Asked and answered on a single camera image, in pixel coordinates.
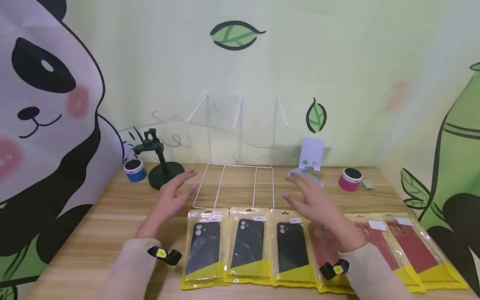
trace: plastic packaging bag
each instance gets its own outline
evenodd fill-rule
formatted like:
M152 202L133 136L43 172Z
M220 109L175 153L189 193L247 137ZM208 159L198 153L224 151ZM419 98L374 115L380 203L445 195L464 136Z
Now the plastic packaging bag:
M318 286L315 255L306 232L306 220L296 211L272 210L269 225L273 286Z
M229 285L224 282L229 246L227 208L194 209L188 212L187 263L181 289Z
M347 217L355 223L367 242L377 246L392 271L402 280L410 293L426 292L424 284L380 215L359 214L347 215ZM373 223L369 221L377 222L377 224L382 223L385 231L372 228Z
M460 273L415 217L407 213L385 213L382 218L427 289L468 289Z
M226 282L270 285L269 208L230 209L230 255Z
M402 280L411 293L424 293L426 291L407 256L380 215L355 214L346 216L355 223L355 226L364 235L367 242L378 248L392 271ZM375 225L384 230L375 229ZM312 236L318 267L320 268L326 262L334 265L340 258L338 255L340 246L333 234L317 224L311 224L309 232ZM319 287L319 292L354 294L345 274L337 275L330 280L323 278L322 282L323 284Z
M332 266L335 265L340 259L340 255L338 254L338 252L340 252L340 245L333 233L317 223L310 223L308 225L308 231L317 261L317 269L320 269L326 263L330 263ZM322 278L321 273L319 273L319 276L320 284L317 286L317 289L320 293L355 294L350 287L347 275L339 274L330 280Z

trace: panda illustration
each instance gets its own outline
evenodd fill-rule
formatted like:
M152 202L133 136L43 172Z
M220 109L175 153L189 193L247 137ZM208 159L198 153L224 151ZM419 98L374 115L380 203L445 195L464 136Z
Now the panda illustration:
M65 0L0 2L0 299L35 281L127 160Z

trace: pink speaker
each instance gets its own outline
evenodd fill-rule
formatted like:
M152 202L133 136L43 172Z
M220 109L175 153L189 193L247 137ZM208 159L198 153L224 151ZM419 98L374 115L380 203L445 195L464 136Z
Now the pink speaker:
M357 190L363 175L360 171L355 168L345 168L342 171L342 176L338 180L338 185L348 192L353 192Z

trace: wooden tabletop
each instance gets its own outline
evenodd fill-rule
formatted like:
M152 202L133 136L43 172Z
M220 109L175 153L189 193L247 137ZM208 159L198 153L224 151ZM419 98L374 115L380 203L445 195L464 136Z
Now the wooden tabletop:
M146 164L150 169L154 164ZM206 165L184 165L195 169L198 175L187 183L200 183ZM282 193L289 192L301 197L295 186L284 180L287 171L293 167L275 167L276 208L289 208ZM223 167L210 166L203 183L197 205L213 206L218 182ZM337 182L340 167L323 167L318 178L327 191L335 195L345 213L406 212L408 208L385 181L376 168L359 168L365 179L375 186L374 190L362 187L355 192L342 190ZM217 207L250 206L253 197L255 168L226 167ZM119 254L124 242L131 239L147 216L156 198L154 190L144 180L129 182L123 171L113 179L83 219L75 232L60 249L53 261L40 276L29 294L30 300L73 300L95 299L110 266ZM171 219L158 236L168 249L185 251L187 212L192 208L193 199L176 217ZM272 207L272 171L258 169L256 207ZM319 294L313 288L284 288L236 284L228 287L203 288L190 291L180 290L182 268L185 256L176 267L159 263L147 289L145 299L247 299L247 300L298 300L298 299L356 299L351 295ZM478 299L472 290L437 290L426 294L415 294L418 299Z

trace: panda nose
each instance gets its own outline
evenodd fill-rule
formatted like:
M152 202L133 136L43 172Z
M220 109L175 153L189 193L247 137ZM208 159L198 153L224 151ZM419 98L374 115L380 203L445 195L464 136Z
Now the panda nose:
M37 107L30 106L28 108L24 108L20 110L17 114L17 117L20 120L26 121L26 120L35 118L36 116L38 116L39 113L40 113L40 110Z

